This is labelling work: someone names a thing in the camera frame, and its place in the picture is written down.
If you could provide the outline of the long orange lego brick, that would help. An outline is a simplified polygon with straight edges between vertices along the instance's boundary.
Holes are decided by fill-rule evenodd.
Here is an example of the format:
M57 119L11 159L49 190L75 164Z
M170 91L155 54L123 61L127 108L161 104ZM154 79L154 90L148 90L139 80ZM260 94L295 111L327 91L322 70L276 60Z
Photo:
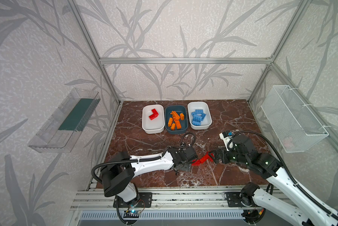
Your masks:
M180 115L176 112L176 111L172 111L171 113L170 113L171 115L172 115L172 118L173 118L173 123L175 123L175 121L177 121L177 120L181 120L180 119Z

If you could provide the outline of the red lego brick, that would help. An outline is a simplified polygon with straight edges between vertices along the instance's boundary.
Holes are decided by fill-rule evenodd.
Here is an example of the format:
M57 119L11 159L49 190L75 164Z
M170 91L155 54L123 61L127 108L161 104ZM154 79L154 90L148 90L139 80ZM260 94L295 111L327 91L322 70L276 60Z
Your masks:
M153 119L155 119L156 117L157 117L156 115L150 115L150 116L149 116L150 120L153 120Z
M200 162L204 163L206 161L213 162L214 161L214 155L212 153L206 153L201 159Z
M201 160L197 160L192 163L192 166L200 166L202 164Z
M156 115L158 117L159 113L157 112L156 109L152 109L152 115Z

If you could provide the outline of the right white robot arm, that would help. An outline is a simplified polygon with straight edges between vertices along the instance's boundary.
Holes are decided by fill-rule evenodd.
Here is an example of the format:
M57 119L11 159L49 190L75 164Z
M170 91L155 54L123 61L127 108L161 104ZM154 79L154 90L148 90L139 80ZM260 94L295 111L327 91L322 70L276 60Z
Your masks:
M219 137L224 142L224 148L209 152L215 163L235 163L246 167L294 203L290 205L250 182L240 192L242 205L262 207L293 226L338 226L338 211L299 183L278 153L273 156L258 152L245 131L236 134L224 131Z

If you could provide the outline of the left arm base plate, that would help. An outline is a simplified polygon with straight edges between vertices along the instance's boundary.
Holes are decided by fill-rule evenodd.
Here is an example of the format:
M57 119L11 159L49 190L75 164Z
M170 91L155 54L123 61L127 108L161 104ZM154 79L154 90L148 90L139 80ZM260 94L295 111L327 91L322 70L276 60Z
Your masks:
M115 197L113 207L119 208L150 208L152 205L153 193L139 192L138 197L132 201L124 202L122 198Z

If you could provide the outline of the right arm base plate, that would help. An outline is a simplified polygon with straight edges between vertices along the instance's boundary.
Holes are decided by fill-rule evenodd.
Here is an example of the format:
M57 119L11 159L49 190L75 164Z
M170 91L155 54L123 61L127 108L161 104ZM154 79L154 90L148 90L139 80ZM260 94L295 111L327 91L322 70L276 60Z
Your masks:
M228 204L228 207L245 207L242 203L241 193L240 192L225 192L224 198Z

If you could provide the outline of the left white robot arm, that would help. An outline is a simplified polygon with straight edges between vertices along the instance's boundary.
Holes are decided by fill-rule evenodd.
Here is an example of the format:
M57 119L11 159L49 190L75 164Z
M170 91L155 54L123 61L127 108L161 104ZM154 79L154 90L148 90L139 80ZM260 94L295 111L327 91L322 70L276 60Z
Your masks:
M91 169L91 176L103 185L105 197L117 196L133 206L140 202L137 186L131 180L137 176L160 170L173 170L176 174L190 171L198 155L193 148L196 136L185 133L179 146L167 146L162 153L137 156L119 152L107 163Z

